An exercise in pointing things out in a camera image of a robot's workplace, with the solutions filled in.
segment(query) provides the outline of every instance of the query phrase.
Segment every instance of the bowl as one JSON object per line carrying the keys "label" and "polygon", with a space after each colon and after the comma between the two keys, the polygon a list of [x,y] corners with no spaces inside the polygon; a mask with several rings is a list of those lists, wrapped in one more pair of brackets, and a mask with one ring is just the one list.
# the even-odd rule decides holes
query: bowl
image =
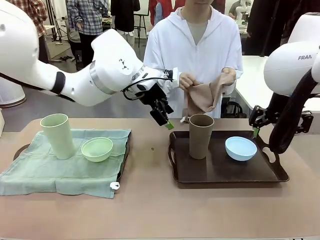
{"label": "bowl", "polygon": [[107,137],[95,137],[86,141],[81,152],[86,159],[91,162],[98,163],[106,160],[112,152],[114,144]]}
{"label": "bowl", "polygon": [[243,162],[257,153],[257,146],[247,138],[233,136],[225,141],[225,150],[232,159]]}

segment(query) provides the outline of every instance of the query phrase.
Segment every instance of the teal placemat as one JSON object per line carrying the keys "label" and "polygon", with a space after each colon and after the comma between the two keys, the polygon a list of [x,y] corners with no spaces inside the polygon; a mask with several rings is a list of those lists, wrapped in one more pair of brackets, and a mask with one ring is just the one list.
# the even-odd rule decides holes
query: teal placemat
{"label": "teal placemat", "polygon": [[[26,195],[31,193],[87,194],[114,198],[110,183],[117,175],[126,153],[131,130],[71,130],[76,154],[66,160],[55,157],[46,136],[38,132],[32,143],[11,165],[0,174],[0,195]],[[102,162],[88,161],[81,146],[96,137],[110,138],[111,156]]]}

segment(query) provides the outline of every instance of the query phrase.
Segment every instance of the beige shirt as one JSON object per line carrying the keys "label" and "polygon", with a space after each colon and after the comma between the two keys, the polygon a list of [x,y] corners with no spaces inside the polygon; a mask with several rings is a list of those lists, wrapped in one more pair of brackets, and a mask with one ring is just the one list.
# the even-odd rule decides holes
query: beige shirt
{"label": "beige shirt", "polygon": [[[178,15],[184,19],[181,15],[181,9],[178,10]],[[188,27],[190,29],[191,35],[193,37],[195,45],[198,45],[202,37],[204,36],[207,26],[208,26],[208,21],[200,24],[195,24],[195,23],[190,23],[187,21]]]}

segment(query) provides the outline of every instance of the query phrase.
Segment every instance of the person in white hoodie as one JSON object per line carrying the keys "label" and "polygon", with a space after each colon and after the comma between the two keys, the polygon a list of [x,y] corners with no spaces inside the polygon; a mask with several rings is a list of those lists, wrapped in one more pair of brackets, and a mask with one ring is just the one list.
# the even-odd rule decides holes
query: person in white hoodie
{"label": "person in white hoodie", "polygon": [[[185,6],[160,21],[149,33],[144,64],[151,68],[181,72],[179,88],[159,81],[166,90],[171,118],[181,118],[186,108],[184,91],[192,85],[211,83],[223,72],[243,72],[239,28],[234,20],[215,10],[213,0],[186,0]],[[224,87],[229,95],[235,83]],[[221,117],[222,96],[208,115]]]}

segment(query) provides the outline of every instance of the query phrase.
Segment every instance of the cup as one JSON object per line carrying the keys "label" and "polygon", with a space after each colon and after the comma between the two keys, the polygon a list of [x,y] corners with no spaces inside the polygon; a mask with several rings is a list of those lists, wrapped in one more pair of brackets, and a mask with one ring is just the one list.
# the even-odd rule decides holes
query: cup
{"label": "cup", "polygon": [[57,113],[46,116],[40,125],[58,159],[68,159],[76,153],[67,115]]}
{"label": "cup", "polygon": [[189,119],[189,153],[194,159],[204,159],[208,153],[215,120],[205,114],[195,114]]}

